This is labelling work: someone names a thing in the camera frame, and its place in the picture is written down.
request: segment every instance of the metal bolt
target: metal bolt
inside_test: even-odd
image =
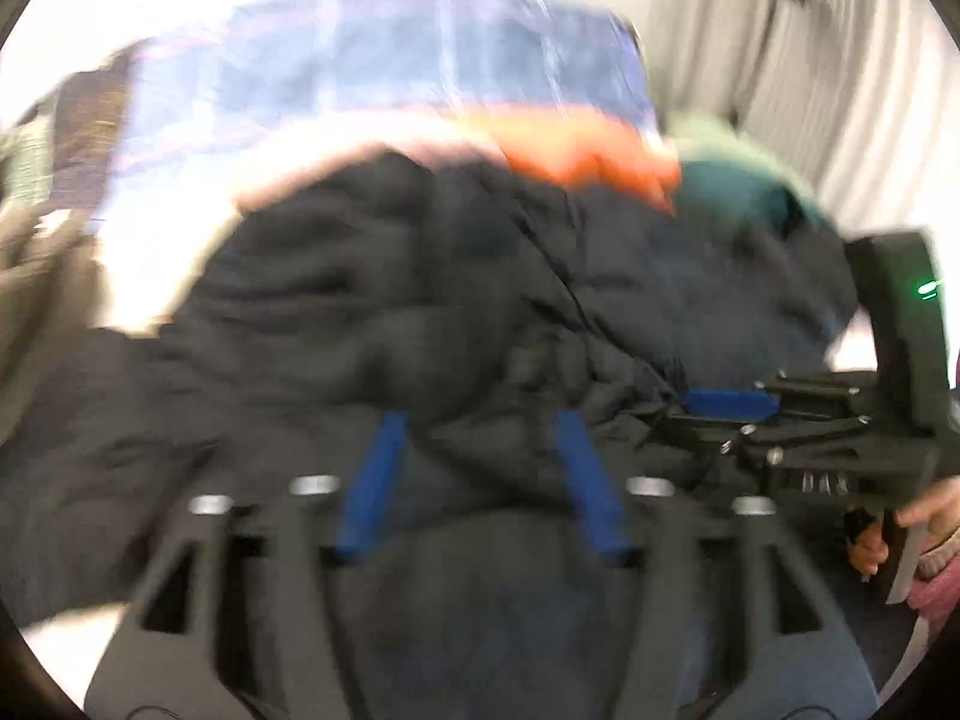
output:
[[[733,499],[733,510],[741,517],[765,517],[776,514],[776,504],[763,495],[743,495]]]
[[[632,476],[627,480],[627,493],[651,498],[669,498],[677,489],[669,479],[656,476]]]
[[[340,488],[340,480],[335,476],[298,476],[290,483],[294,495],[330,495]]]
[[[197,495],[187,504],[190,514],[226,514],[233,508],[229,495]]]

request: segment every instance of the green led indicator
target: green led indicator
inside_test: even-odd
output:
[[[928,281],[926,284],[919,285],[917,295],[930,295],[930,293],[935,293],[939,285],[939,281]]]

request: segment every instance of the blue strip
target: blue strip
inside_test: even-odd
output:
[[[761,389],[743,392],[692,389],[680,398],[680,402],[691,416],[705,418],[762,422],[779,413],[779,397]]]
[[[344,557],[359,557],[376,542],[406,437],[406,413],[387,413],[344,500],[337,539],[337,551]]]
[[[566,483],[587,543],[601,555],[626,552],[629,544],[623,529],[623,502],[613,490],[581,415],[558,412],[554,440],[566,466]]]

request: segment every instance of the orange garment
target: orange garment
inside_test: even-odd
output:
[[[652,148],[619,119],[588,106],[504,105],[452,115],[496,143],[516,172],[568,188],[607,184],[673,213],[670,193],[680,184],[676,153]]]

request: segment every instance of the black jacket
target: black jacket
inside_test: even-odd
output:
[[[252,214],[158,338],[94,331],[51,381],[0,448],[0,596],[21,625],[124,598],[175,503],[348,485],[406,410],[386,536],[332,596],[373,716],[597,716],[634,586],[576,533],[554,415],[582,413],[618,485],[693,488],[703,461],[648,420],[683,389],[820,367],[855,304],[808,221],[719,244],[604,189],[347,167]],[[282,706],[262,579],[254,560],[240,688]]]

